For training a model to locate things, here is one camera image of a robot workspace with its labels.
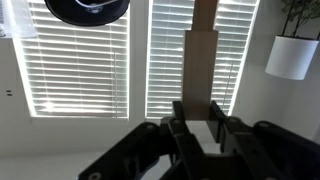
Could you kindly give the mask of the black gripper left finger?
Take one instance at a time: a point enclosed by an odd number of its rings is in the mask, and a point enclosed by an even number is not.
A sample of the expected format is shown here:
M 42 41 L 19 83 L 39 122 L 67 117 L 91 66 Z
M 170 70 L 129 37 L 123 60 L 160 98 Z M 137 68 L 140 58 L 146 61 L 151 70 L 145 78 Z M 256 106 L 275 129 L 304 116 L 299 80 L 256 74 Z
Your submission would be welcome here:
M 206 180 L 205 154 L 186 124 L 181 101 L 174 101 L 169 128 L 177 146 L 177 160 L 168 171 L 170 180 Z

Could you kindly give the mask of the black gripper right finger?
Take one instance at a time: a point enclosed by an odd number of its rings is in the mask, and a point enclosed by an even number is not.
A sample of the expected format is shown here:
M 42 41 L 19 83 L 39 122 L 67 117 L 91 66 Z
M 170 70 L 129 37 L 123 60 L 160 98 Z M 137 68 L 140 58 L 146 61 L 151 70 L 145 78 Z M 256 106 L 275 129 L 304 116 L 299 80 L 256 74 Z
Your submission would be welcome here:
M 216 101 L 212 101 L 210 104 L 207 125 L 213 139 L 220 145 L 220 151 L 223 153 L 227 150 L 227 144 L 232 143 L 230 140 L 232 134 L 247 131 L 247 127 L 241 119 L 227 116 Z

